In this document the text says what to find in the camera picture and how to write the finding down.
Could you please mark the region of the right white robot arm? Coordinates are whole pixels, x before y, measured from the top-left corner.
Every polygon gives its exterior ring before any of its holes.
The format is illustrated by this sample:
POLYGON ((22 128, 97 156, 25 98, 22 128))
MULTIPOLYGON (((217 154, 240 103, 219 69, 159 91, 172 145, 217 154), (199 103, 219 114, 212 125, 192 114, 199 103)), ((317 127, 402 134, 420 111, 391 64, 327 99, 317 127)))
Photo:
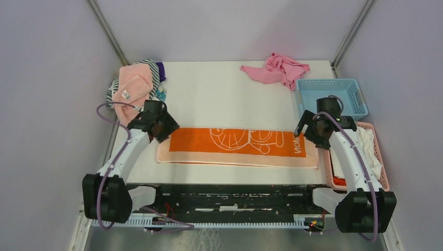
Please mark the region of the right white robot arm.
POLYGON ((342 233, 384 233, 390 223, 397 199, 385 191, 370 170, 360 147, 357 125, 342 115, 335 96, 317 100, 317 111, 305 110, 295 136, 304 136, 317 148, 335 151, 346 181, 346 193, 331 188, 315 188, 302 198, 302 208, 316 213, 321 208, 331 213, 342 233))

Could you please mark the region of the orange cartoon towel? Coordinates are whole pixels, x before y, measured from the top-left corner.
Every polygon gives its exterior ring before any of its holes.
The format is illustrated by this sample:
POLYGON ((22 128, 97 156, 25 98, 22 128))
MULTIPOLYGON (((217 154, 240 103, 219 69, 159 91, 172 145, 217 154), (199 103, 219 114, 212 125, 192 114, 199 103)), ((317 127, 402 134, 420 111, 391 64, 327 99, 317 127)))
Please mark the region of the orange cartoon towel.
POLYGON ((290 131, 181 128, 158 145, 156 161, 317 170, 319 155, 290 131))

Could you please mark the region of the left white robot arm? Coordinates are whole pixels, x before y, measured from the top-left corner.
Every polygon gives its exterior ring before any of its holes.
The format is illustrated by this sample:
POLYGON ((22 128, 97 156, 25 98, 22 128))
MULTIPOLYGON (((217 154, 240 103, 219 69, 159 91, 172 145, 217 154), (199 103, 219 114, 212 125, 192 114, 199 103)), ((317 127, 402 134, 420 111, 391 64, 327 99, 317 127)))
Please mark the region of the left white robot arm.
POLYGON ((136 116, 127 126, 110 120, 126 133, 126 138, 96 173, 87 174, 82 180, 85 216, 97 220, 105 230, 116 223, 125 223, 133 211, 144 206, 153 213, 163 209, 164 198, 156 194, 154 187, 141 185, 129 189, 127 180, 151 142, 164 142, 180 127, 161 100, 147 99, 140 106, 113 101, 112 105, 132 108, 136 116))

